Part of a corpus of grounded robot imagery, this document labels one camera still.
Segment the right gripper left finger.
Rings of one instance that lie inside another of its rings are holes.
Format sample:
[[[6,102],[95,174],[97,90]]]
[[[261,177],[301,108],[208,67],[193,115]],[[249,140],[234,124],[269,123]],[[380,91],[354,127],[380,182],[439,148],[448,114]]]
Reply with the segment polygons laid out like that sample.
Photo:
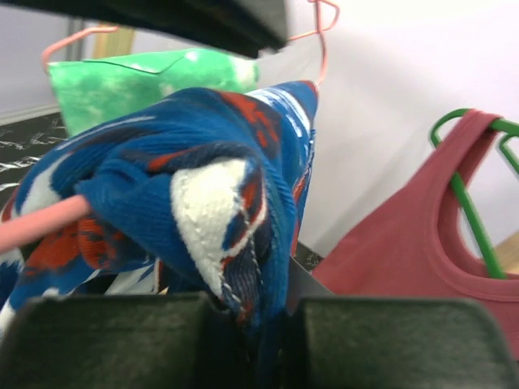
[[[30,301],[1,343],[4,388],[244,388],[232,319],[202,293]]]

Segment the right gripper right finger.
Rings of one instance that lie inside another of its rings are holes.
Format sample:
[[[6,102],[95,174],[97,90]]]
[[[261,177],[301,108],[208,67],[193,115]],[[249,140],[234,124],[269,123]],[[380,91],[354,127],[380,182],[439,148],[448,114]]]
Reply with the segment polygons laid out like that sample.
[[[516,388],[493,318],[464,300],[318,297],[299,303],[284,388]]]

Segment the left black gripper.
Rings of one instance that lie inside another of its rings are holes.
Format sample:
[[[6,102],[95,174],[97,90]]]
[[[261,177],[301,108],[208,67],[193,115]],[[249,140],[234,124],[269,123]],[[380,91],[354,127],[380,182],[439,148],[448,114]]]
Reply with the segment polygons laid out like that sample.
[[[12,0],[2,5],[177,36],[248,58],[288,42],[285,3],[247,0]]]

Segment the blue red white trousers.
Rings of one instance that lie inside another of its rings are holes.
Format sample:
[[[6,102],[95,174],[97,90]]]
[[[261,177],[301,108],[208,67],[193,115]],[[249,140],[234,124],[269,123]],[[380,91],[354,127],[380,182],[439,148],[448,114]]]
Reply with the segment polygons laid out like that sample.
[[[233,321],[247,386],[274,388],[318,88],[187,88],[47,152],[1,224],[75,195],[91,208],[1,252],[1,343],[32,300],[202,293]]]

